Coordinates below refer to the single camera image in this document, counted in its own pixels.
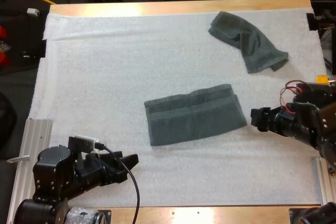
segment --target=red wire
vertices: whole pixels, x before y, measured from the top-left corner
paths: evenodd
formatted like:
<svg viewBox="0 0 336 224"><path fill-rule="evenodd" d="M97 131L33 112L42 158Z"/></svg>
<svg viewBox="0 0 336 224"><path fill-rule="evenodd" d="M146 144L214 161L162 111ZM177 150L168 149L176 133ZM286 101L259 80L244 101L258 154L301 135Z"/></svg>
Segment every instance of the red wire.
<svg viewBox="0 0 336 224"><path fill-rule="evenodd" d="M295 114L295 112L291 111L291 110L287 107L287 105L282 105L282 103L283 103L283 104L286 104L286 102L285 102L284 99L282 98L282 94L283 94L287 89L289 89L290 91L292 91L293 94L297 94L297 89L298 89L300 92L302 92L302 89L301 89L301 88L298 88L298 87L296 87L296 89L294 89L294 88L289 88L289 87L285 87L285 88L282 88L282 89L280 90L280 105L281 105L281 106L284 106L288 113L290 113L290 114Z"/></svg>

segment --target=gray towel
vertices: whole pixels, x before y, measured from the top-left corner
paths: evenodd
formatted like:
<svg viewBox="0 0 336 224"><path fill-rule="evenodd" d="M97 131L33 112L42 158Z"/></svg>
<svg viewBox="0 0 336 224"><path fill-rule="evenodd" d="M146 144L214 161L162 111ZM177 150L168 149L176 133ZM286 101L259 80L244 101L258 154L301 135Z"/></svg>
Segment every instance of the gray towel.
<svg viewBox="0 0 336 224"><path fill-rule="evenodd" d="M248 73L266 68L280 69L288 61L288 53L274 47L254 25L236 15L220 12L211 23L209 33L242 50Z"/></svg>
<svg viewBox="0 0 336 224"><path fill-rule="evenodd" d="M152 146L220 135L246 125L230 84L145 102Z"/></svg>

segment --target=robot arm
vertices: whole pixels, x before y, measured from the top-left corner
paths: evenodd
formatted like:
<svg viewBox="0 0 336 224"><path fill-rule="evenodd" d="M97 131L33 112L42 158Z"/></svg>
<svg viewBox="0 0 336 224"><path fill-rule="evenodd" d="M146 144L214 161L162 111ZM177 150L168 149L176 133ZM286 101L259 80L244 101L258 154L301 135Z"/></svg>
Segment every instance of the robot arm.
<svg viewBox="0 0 336 224"><path fill-rule="evenodd" d="M68 199L97 186L127 180L120 161L129 170L139 162L137 154L123 157L121 152L112 155L93 150L93 142L76 137L69 137L68 147L43 150L33 168L35 193L19 205L14 224L63 224L69 211ZM93 217L96 220L92 223L104 223L99 213Z"/></svg>

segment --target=wooden table edge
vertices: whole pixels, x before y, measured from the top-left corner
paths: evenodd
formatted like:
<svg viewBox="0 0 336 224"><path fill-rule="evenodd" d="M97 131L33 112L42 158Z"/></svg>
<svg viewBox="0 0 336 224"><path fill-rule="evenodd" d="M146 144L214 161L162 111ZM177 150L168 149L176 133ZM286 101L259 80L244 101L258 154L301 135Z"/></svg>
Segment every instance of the wooden table edge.
<svg viewBox="0 0 336 224"><path fill-rule="evenodd" d="M51 5L50 12L76 17L130 17L310 7L310 0L208 0Z"/></svg>

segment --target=red object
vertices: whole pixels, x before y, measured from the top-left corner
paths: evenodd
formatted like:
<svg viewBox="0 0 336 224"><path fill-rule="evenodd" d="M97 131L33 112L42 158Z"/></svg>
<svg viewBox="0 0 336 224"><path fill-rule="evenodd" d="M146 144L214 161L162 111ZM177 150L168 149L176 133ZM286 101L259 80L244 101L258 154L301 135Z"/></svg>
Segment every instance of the red object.
<svg viewBox="0 0 336 224"><path fill-rule="evenodd" d="M6 38L7 37L7 32L6 29L0 26L0 38Z"/></svg>
<svg viewBox="0 0 336 224"><path fill-rule="evenodd" d="M3 53L0 52L0 66L1 68L6 68L10 63L9 58Z"/></svg>

